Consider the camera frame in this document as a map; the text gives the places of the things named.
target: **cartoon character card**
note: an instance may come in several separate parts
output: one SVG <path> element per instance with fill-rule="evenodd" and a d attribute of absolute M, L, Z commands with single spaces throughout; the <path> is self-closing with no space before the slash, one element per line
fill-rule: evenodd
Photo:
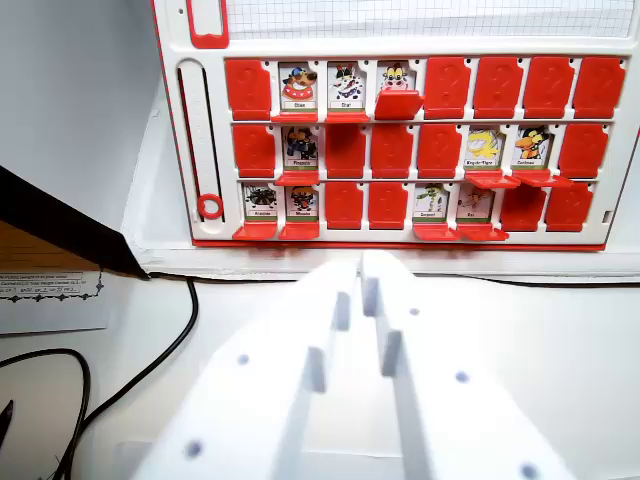
<path fill-rule="evenodd" d="M 315 112 L 318 109 L 318 74 L 309 71 L 307 62 L 281 63 L 280 108 L 283 112 Z"/>
<path fill-rule="evenodd" d="M 415 90 L 416 72 L 409 69 L 409 62 L 378 62 L 378 93 L 385 90 Z"/>
<path fill-rule="evenodd" d="M 449 192 L 440 183 L 418 183 L 413 201 L 414 222 L 444 222 Z"/>
<path fill-rule="evenodd" d="M 364 110 L 365 76 L 357 61 L 329 62 L 327 84 L 329 111 Z"/>
<path fill-rule="evenodd" d="M 466 170 L 496 170 L 500 166 L 504 135 L 498 127 L 470 127 L 464 155 Z"/>
<path fill-rule="evenodd" d="M 317 127 L 282 127 L 284 170 L 318 169 Z"/>
<path fill-rule="evenodd" d="M 261 222 L 278 220 L 276 192 L 267 183 L 243 183 L 244 216 Z"/>
<path fill-rule="evenodd" d="M 456 221 L 487 223 L 491 221 L 494 192 L 483 190 L 471 183 L 460 185 Z"/>
<path fill-rule="evenodd" d="M 552 135 L 547 127 L 521 126 L 518 128 L 518 140 L 511 159 L 514 170 L 542 170 L 547 168 L 551 151 Z"/>
<path fill-rule="evenodd" d="M 318 221 L 318 192 L 309 186 L 285 187 L 288 222 Z"/>

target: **guess who game board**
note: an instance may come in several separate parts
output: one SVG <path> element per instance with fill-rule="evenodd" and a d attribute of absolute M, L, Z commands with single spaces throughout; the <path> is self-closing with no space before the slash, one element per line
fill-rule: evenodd
<path fill-rule="evenodd" d="M 195 245 L 604 248 L 638 134 L 633 38 L 229 41 L 224 3 L 218 34 L 171 5 Z"/>

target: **grid paper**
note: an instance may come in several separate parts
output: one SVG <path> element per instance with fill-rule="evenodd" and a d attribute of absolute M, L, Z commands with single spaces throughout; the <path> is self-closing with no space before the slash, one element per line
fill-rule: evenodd
<path fill-rule="evenodd" d="M 227 0 L 231 39 L 626 37 L 634 0 Z"/>

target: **black cable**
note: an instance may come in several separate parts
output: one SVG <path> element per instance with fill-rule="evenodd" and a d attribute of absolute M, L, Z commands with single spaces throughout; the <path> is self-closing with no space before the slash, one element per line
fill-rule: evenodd
<path fill-rule="evenodd" d="M 91 370 L 89 369 L 89 364 L 87 363 L 86 358 L 84 358 L 80 352 L 70 348 L 47 348 L 45 350 L 23 353 L 22 355 L 16 355 L 15 357 L 2 360 L 0 361 L 0 368 L 7 367 L 24 360 L 29 360 L 31 358 L 45 357 L 48 355 L 70 355 L 78 360 L 80 368 L 82 369 L 82 401 L 80 402 L 80 411 L 78 412 L 76 426 L 73 429 L 73 435 L 71 435 L 71 440 L 65 450 L 65 452 L 68 452 L 75 450 L 75 446 L 77 445 L 82 432 L 81 425 L 85 415 L 87 414 L 87 407 L 89 406 L 89 396 L 91 394 Z"/>
<path fill-rule="evenodd" d="M 184 330 L 180 333 L 180 335 L 178 335 L 173 343 L 169 345 L 169 347 L 158 356 L 158 358 L 156 358 L 144 370 L 133 377 L 124 387 L 118 390 L 108 400 L 99 405 L 86 418 L 85 416 L 87 414 L 87 408 L 89 406 L 89 395 L 91 393 L 91 371 L 89 369 L 87 360 L 82 356 L 80 352 L 72 350 L 70 348 L 50 348 L 46 350 L 36 350 L 35 352 L 23 353 L 22 355 L 17 355 L 15 357 L 0 361 L 0 368 L 2 368 L 17 362 L 21 362 L 23 360 L 28 360 L 30 358 L 42 357 L 46 355 L 71 355 L 72 357 L 75 357 L 80 363 L 80 367 L 82 368 L 82 402 L 80 405 L 80 412 L 78 413 L 78 419 L 76 421 L 76 426 L 73 431 L 73 435 L 71 436 L 71 440 L 69 441 L 64 455 L 60 460 L 60 464 L 58 465 L 58 468 L 56 469 L 56 472 L 53 476 L 54 480 L 61 480 L 63 476 L 65 476 L 67 480 L 71 479 L 73 456 L 75 454 L 76 448 L 78 447 L 78 443 L 80 442 L 82 434 L 87 430 L 87 428 L 89 428 L 91 423 L 93 423 L 93 421 L 100 415 L 102 415 L 105 410 L 107 410 L 114 403 L 124 397 L 133 387 L 140 383 L 146 376 L 148 376 L 162 362 L 164 362 L 167 357 L 169 357 L 169 355 L 171 355 L 176 350 L 176 348 L 180 346 L 184 339 L 187 338 L 191 330 L 193 330 L 193 327 L 195 326 L 196 320 L 198 318 L 198 294 L 196 292 L 196 287 L 193 284 L 193 279 L 187 278 L 187 286 L 189 287 L 189 294 L 191 296 L 192 310 L 191 317 L 189 318 L 189 322 L 187 323 Z"/>
<path fill-rule="evenodd" d="M 102 415 L 105 412 L 105 410 L 107 410 L 114 403 L 116 403 L 118 400 L 124 397 L 133 387 L 135 387 L 138 383 L 140 383 L 146 376 L 148 376 L 162 362 L 164 362 L 167 359 L 167 357 L 169 357 L 169 355 L 171 355 L 176 350 L 176 348 L 180 346 L 180 344 L 184 341 L 184 339 L 187 338 L 191 330 L 193 330 L 193 327 L 195 326 L 196 320 L 198 318 L 198 310 L 199 310 L 198 294 L 196 292 L 196 287 L 193 284 L 193 279 L 191 278 L 187 279 L 187 286 L 189 287 L 189 294 L 191 296 L 191 304 L 192 304 L 191 317 L 189 318 L 189 322 L 187 322 L 187 325 L 185 326 L 184 330 L 182 330 L 180 335 L 178 335 L 178 337 L 173 341 L 173 343 L 169 345 L 169 347 L 167 347 L 167 349 L 164 352 L 162 352 L 158 356 L 158 358 L 156 358 L 153 362 L 147 365 L 147 367 L 144 370 L 142 370 L 135 377 L 133 377 L 124 387 L 118 390 L 114 395 L 111 396 L 111 398 L 109 398 L 100 406 L 98 406 L 93 412 L 91 412 L 91 414 L 86 419 L 84 419 L 84 421 L 80 425 L 80 431 L 76 440 L 76 444 L 73 445 L 73 448 L 68 449 L 65 452 L 65 455 L 60 461 L 60 465 L 58 468 L 58 470 L 64 470 L 64 474 L 67 480 L 71 479 L 71 469 L 73 468 L 73 456 L 75 454 L 77 443 L 80 441 L 82 434 L 87 430 L 87 428 L 89 428 L 89 425 L 91 425 L 91 423 L 93 423 L 100 415 Z M 54 480 L 59 480 L 61 478 L 62 476 L 61 475 L 58 476 L 58 472 L 56 472 L 56 475 L 53 477 Z"/>

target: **black slot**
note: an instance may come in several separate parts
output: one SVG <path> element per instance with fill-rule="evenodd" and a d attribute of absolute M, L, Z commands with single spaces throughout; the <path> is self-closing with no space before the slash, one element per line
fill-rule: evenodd
<path fill-rule="evenodd" d="M 180 98 L 182 99 L 182 115 L 184 115 L 184 126 L 187 129 L 187 141 L 189 142 L 189 156 L 191 157 L 191 168 L 193 169 L 193 180 L 196 186 L 196 197 L 197 197 L 196 202 L 197 202 L 198 199 L 200 198 L 200 184 L 198 182 L 198 169 L 196 167 L 196 158 L 193 153 L 193 141 L 191 140 L 191 126 L 189 125 L 189 113 L 187 112 L 187 100 L 184 95 L 184 84 L 182 82 L 182 69 L 180 68 L 178 68 L 178 85 L 180 87 Z M 198 212 L 198 216 L 200 217 L 200 221 L 204 222 L 204 217 L 200 214 L 200 212 Z"/>
<path fill-rule="evenodd" d="M 220 169 L 218 168 L 218 153 L 216 152 L 216 139 L 213 135 L 213 122 L 211 119 L 211 101 L 209 100 L 209 84 L 207 83 L 207 72 L 205 69 L 202 69 L 202 80 L 204 81 L 204 94 L 207 99 L 207 113 L 209 114 L 209 131 L 211 132 L 211 147 L 213 148 L 213 163 L 216 168 L 216 180 L 218 181 L 218 196 L 222 200 L 224 204 L 224 199 L 222 198 L 222 186 L 220 185 Z M 222 211 L 222 223 L 224 223 L 224 210 Z"/>

